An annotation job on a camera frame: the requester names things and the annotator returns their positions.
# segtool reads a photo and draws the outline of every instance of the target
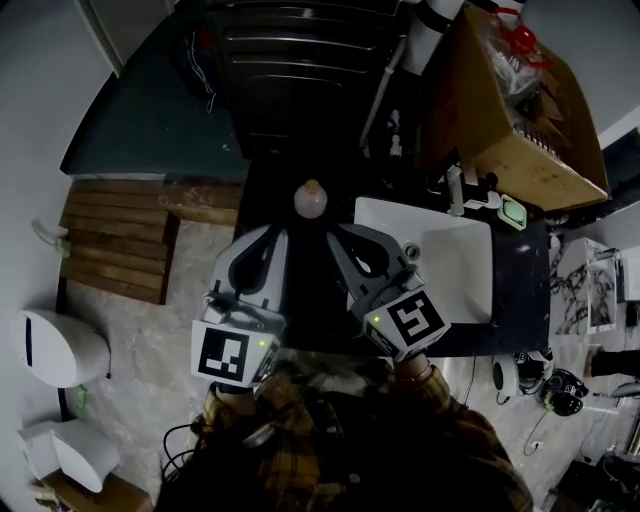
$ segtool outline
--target white wall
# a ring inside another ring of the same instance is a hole
[[[90,0],[90,4],[123,65],[173,12],[173,5],[166,0]]]
[[[580,228],[571,238],[586,236],[622,251],[623,256],[640,256],[640,202],[618,210],[604,219]]]
[[[108,69],[71,0],[12,0],[0,10],[0,498],[41,510],[16,443],[23,425],[58,414],[57,392],[14,355],[10,323],[31,304],[51,306],[59,258],[31,232],[55,226],[70,180],[58,168]]]
[[[571,66],[602,147],[640,124],[640,10],[631,0],[528,0],[523,18]]]

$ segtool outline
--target wooden plank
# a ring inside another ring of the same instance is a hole
[[[140,180],[78,180],[71,186],[73,192],[103,192],[110,194],[139,194],[157,196],[162,181]]]
[[[192,222],[206,222],[208,224],[221,224],[223,226],[235,226],[238,220],[237,211],[217,210],[212,208],[198,208],[196,206],[172,206],[169,211],[180,220]]]
[[[118,267],[140,270],[149,274],[164,275],[167,262],[141,258],[131,254],[97,249],[88,245],[71,245],[71,257],[109,263]]]
[[[74,257],[65,260],[64,264],[70,270],[102,276],[122,283],[134,284],[153,290],[162,290],[163,288],[163,276],[156,274],[148,274],[146,272],[140,272],[139,270],[131,270],[129,268]]]
[[[118,222],[84,217],[65,216],[60,223],[62,227],[90,233],[102,233],[133,240],[162,243],[165,241],[165,228],[136,224],[134,222]]]
[[[211,224],[235,225],[243,189],[213,178],[167,181],[158,203],[178,218]]]
[[[74,192],[67,198],[69,204],[92,204],[101,206],[124,206],[143,210],[164,210],[158,204],[158,196],[139,194],[104,194],[101,192]]]
[[[94,206],[88,204],[69,203],[65,206],[63,215],[75,215],[90,219],[122,220],[138,224],[164,226],[169,212],[164,210],[141,210],[139,208],[122,208],[117,206]]]
[[[88,233],[86,231],[69,231],[69,239],[72,245],[90,245],[96,249],[132,254],[142,258],[164,261],[167,260],[169,256],[169,247],[164,244],[126,240],[124,238],[116,238],[99,233]]]
[[[60,268],[61,277],[91,286],[92,288],[97,288],[98,290],[116,293],[131,299],[150,302],[151,304],[164,304],[165,302],[164,290],[153,290],[143,286],[107,279],[102,276],[87,274],[86,272],[81,272],[69,266],[68,261],[69,260],[62,263],[62,267]]]

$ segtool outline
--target concrete floor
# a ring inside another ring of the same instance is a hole
[[[231,243],[232,229],[183,222],[169,282],[167,304],[153,306],[69,283],[70,311],[104,332],[113,352],[112,379],[87,385],[89,395],[84,410],[75,404],[75,392],[68,400],[76,413],[97,425],[113,439],[122,456],[116,473],[146,489],[153,497],[160,487],[160,468],[166,462],[162,437],[171,427],[189,423],[200,412],[208,383],[191,376],[191,320],[200,313],[201,299],[217,254]],[[618,312],[624,325],[624,309]],[[552,337],[556,366],[582,376],[588,343],[609,350],[640,347],[640,335],[619,328],[583,339],[577,336]],[[622,448],[638,411],[636,400],[617,403],[591,394],[577,415],[561,418],[547,414],[536,428],[532,442],[542,443],[531,456],[524,445],[545,409],[534,396],[514,397],[507,404],[496,403],[491,381],[491,358],[435,361],[444,368],[452,394],[489,418],[505,445],[515,467],[524,476],[538,507],[549,506],[545,499],[560,480],[570,462],[594,463],[610,448]],[[614,376],[586,382],[592,392],[611,392],[631,379]],[[169,439],[169,450],[178,453],[193,441],[180,431]]]

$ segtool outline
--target bathroom sink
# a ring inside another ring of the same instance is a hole
[[[443,303],[451,323],[491,321],[493,248],[488,224],[369,197],[356,199],[355,224],[396,239]]]

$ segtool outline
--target black countertop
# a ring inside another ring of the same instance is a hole
[[[67,174],[181,174],[244,183],[249,161],[240,153],[231,117],[221,105],[207,112],[174,70],[169,55],[189,20],[164,20],[94,100],[70,145]]]
[[[295,190],[317,179],[327,191],[327,210],[314,220],[293,208]],[[412,168],[378,166],[362,158],[309,155],[264,157],[251,164],[240,206],[236,237],[265,224],[288,230],[289,253],[282,312],[285,346],[353,355],[380,355],[346,314],[346,287],[326,243],[336,223],[353,222],[355,199],[369,196],[447,211],[447,198],[427,191],[424,175]],[[549,261],[545,223],[530,214],[516,231],[482,208],[465,217],[491,226],[494,257],[493,318],[489,324],[453,324],[428,349],[433,357],[539,350],[548,345]]]

